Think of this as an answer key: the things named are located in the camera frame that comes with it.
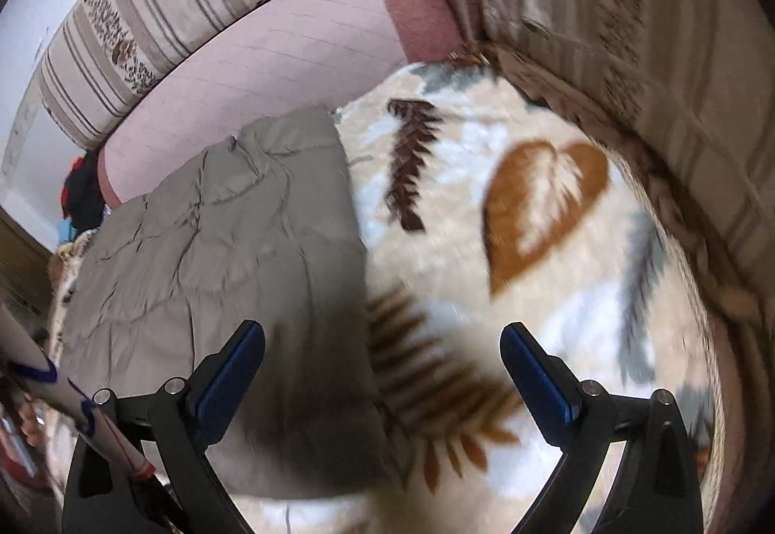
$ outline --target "sofa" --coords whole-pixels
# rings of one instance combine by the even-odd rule
[[[449,55],[493,68],[618,152],[686,258],[715,375],[705,526],[725,532],[773,469],[774,53],[758,0],[80,0],[28,95],[99,148],[119,208],[257,116],[336,111]]]

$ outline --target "brown heart-shaped leaf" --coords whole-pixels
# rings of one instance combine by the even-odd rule
[[[592,208],[608,184],[608,160],[592,144],[558,151],[545,140],[518,144],[502,160],[484,202],[490,293],[540,261]]]

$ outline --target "floral blanket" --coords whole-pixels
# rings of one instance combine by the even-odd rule
[[[367,245],[368,353],[391,480],[350,497],[235,497],[256,532],[513,530],[559,460],[501,363],[522,321],[611,393],[675,393],[704,475],[707,316],[626,165],[486,67],[404,68],[336,113]],[[609,450],[577,533],[594,526]]]

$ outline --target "gray fabric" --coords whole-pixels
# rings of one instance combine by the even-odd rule
[[[80,271],[62,368],[88,393],[156,391],[243,319],[266,359],[220,444],[227,489],[346,493],[382,476],[364,328],[365,249],[322,108],[259,119],[116,210]]]

